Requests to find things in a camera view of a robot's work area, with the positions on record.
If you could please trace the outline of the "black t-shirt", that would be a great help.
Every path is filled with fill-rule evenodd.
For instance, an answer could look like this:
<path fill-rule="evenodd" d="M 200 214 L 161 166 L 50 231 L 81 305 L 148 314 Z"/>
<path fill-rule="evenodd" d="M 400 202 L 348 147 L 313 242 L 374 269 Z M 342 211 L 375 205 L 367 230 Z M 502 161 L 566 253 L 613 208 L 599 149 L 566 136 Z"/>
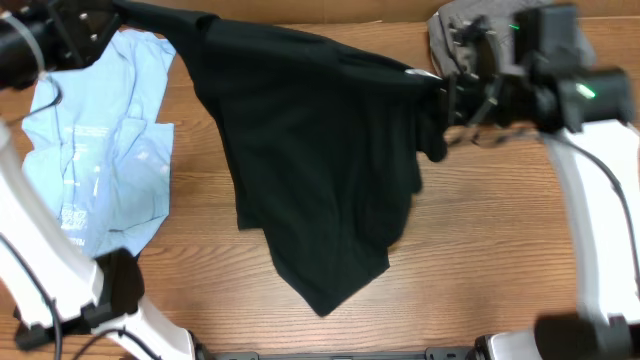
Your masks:
<path fill-rule="evenodd" d="M 239 228 L 263 231 L 277 273 L 317 315 L 388 269 L 422 187 L 418 154 L 447 152 L 437 77 L 279 26 L 116 9 L 184 61 L 220 132 Z"/>

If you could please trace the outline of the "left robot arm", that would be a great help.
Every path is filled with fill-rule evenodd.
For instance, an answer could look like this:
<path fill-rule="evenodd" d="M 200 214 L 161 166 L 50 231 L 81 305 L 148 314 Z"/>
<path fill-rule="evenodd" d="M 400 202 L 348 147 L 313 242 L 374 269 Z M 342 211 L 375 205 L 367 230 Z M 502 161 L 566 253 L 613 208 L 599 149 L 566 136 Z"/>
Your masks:
<path fill-rule="evenodd" d="M 2 2 L 2 88 L 25 89 L 53 70 L 93 64 L 122 23 L 112 0 Z M 145 296 L 128 251 L 91 259 L 71 244 L 21 170 L 14 124 L 1 123 L 1 280 L 22 323 L 17 346 L 52 343 L 60 355 L 65 336 L 89 334 L 139 359 L 210 358 Z"/>

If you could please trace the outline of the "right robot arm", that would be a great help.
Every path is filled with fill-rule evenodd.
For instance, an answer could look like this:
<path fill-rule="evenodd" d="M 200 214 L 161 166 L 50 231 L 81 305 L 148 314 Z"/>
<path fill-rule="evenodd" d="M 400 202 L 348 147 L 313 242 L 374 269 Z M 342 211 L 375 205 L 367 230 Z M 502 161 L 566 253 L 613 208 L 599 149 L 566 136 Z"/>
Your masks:
<path fill-rule="evenodd" d="M 635 359 L 639 355 L 639 133 L 627 74 L 586 67 L 569 4 L 517 12 L 505 59 L 485 16 L 449 25 L 470 63 L 447 79 L 450 125 L 535 129 L 565 195 L 577 309 L 529 330 L 478 338 L 472 359 Z"/>

